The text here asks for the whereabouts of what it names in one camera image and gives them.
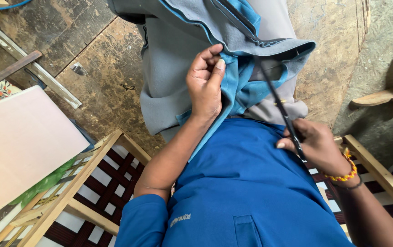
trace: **right hand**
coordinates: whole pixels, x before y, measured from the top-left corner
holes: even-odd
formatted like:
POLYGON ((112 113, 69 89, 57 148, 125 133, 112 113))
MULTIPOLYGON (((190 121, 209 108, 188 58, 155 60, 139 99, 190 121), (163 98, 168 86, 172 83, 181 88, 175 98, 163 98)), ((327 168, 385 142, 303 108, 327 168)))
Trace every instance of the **right hand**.
MULTIPOLYGON (((351 164, 342 156, 326 125, 303 118, 292 121, 292 125, 304 137, 303 153, 314 168, 334 177, 350 173, 351 164)), ((288 129, 285 128, 283 135, 285 138, 277 141, 276 147, 297 153, 288 129)))

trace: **fingernail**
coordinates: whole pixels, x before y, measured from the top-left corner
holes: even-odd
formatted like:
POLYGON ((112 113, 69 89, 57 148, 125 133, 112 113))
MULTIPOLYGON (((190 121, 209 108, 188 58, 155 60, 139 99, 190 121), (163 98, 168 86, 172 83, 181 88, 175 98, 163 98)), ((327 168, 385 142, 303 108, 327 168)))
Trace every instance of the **fingernail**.
POLYGON ((216 62, 215 67, 220 70, 224 70, 224 68, 226 67, 226 62, 224 61, 224 59, 219 59, 218 62, 216 62))

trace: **gray cloth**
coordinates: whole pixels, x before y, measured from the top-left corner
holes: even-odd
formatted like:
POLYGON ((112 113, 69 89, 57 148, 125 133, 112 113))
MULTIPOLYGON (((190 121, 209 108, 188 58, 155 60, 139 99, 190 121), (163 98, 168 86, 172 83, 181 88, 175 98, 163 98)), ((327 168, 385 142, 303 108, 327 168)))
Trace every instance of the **gray cloth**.
MULTIPOLYGON (((146 37, 147 42, 149 41, 143 51, 145 84, 140 95, 140 104, 149 132, 156 134, 166 130, 163 137, 168 140, 178 131, 178 128, 174 127, 178 125, 175 116, 192 107, 185 82, 187 70, 195 55, 211 45, 210 41, 203 28, 184 22, 158 0, 108 0, 108 2, 114 13, 138 23, 142 36, 146 37)), ((261 14, 259 8, 268 10, 265 16, 261 14, 259 36, 265 35, 265 39, 268 40, 290 38, 264 48, 256 45, 239 31, 210 0, 165 0, 164 2, 174 9, 179 9, 189 20, 203 22, 211 31, 212 41, 221 41, 225 51, 243 55, 273 56, 277 61, 283 62, 288 67, 287 82, 290 82, 288 84, 290 86, 286 86, 289 89, 288 94, 292 86, 295 87, 295 76, 303 68, 308 55, 295 60, 287 61, 287 59, 293 57, 293 51, 309 53, 315 47, 313 41, 294 39, 295 35, 284 0, 250 1, 258 14, 261 14)), ((276 66, 274 68, 276 77, 277 70, 276 66)), ((305 108, 298 107, 299 105, 301 104, 292 105, 293 115, 306 115, 305 108)), ((244 116, 272 122, 279 118, 272 108, 270 97, 252 106, 244 116)))
MULTIPOLYGON (((271 8, 268 7, 270 3, 263 0, 248 0, 248 3, 253 7, 254 11, 260 15, 260 39, 269 40, 273 37, 296 38, 291 21, 289 20, 286 1, 272 1, 271 8)), ((264 80, 264 78, 260 69, 255 67, 253 74, 250 77, 250 81, 259 80, 264 80)), ((283 105, 292 120, 296 118, 305 118, 308 114, 308 107, 306 104, 303 101, 293 98, 296 81, 297 76, 287 80, 284 84, 282 84, 282 86, 276 89, 279 97, 286 100, 283 105)), ((273 95, 268 94, 268 96, 261 100, 258 104, 255 104, 245 110, 242 116, 271 124, 285 125, 281 113, 277 106, 274 105, 274 102, 275 100, 273 95)))

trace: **black scissors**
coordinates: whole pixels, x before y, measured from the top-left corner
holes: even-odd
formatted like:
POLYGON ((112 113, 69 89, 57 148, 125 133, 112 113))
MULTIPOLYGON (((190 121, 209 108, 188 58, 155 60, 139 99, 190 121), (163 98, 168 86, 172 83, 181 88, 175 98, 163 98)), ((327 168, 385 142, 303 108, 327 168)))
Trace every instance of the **black scissors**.
POLYGON ((305 157, 305 154, 303 153, 303 149, 300 145, 300 141, 297 137, 294 127, 292 126, 291 119, 289 118, 287 111, 283 107, 283 104, 282 104, 279 96, 277 95, 276 88, 274 87, 273 82, 269 79, 267 72, 263 68, 260 58, 258 56, 254 56, 254 61, 260 67, 260 70, 262 71, 262 74, 264 75, 265 80, 268 82, 268 86, 270 87, 270 91, 273 94, 273 97, 276 101, 277 108, 279 108, 280 113, 283 117, 283 120, 285 121, 285 124, 287 125, 287 129, 288 129, 289 133, 291 134, 292 142, 294 143, 294 145, 296 147, 297 154, 299 155, 300 159, 306 161, 306 157, 305 157))

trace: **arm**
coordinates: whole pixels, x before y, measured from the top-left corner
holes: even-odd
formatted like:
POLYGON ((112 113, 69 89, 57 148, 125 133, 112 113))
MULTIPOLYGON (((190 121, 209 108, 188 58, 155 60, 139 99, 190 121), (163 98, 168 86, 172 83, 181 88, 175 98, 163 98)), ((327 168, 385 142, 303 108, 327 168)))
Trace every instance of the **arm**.
POLYGON ((222 45, 213 45, 196 57, 186 77, 192 114, 172 140, 146 165, 134 188, 134 197, 161 196, 165 202, 171 187, 190 155, 221 111, 221 81, 225 62, 218 55, 222 45))
MULTIPOLYGON (((304 137, 303 152, 315 168, 331 176, 343 176, 351 171, 327 126, 305 119, 296 119, 292 124, 304 137)), ((277 142, 277 148, 295 152, 287 130, 284 135, 286 138, 277 142)), ((360 247, 393 247, 393 219, 369 189, 364 184, 352 190, 343 189, 355 187, 359 182, 358 176, 346 182, 334 182, 342 187, 337 187, 337 191, 352 242, 360 247)))

